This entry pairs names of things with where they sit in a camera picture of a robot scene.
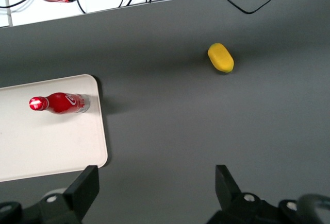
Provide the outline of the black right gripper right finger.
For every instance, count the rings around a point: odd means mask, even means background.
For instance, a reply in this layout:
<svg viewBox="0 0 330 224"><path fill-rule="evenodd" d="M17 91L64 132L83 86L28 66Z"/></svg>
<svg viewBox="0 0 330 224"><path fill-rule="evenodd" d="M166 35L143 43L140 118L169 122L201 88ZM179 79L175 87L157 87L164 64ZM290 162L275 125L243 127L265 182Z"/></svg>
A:
<svg viewBox="0 0 330 224"><path fill-rule="evenodd" d="M240 190L225 165L217 165L215 190L221 210L208 223L279 223L278 209Z"/></svg>

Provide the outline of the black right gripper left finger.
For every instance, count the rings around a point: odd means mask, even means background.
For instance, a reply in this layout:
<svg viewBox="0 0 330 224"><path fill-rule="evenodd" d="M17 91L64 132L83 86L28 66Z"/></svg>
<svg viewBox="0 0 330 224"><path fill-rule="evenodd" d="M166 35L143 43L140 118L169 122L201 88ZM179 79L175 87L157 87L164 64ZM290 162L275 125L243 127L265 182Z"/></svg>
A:
<svg viewBox="0 0 330 224"><path fill-rule="evenodd" d="M98 167L87 166L63 193L51 193L23 212L23 223L82 223L100 190Z"/></svg>

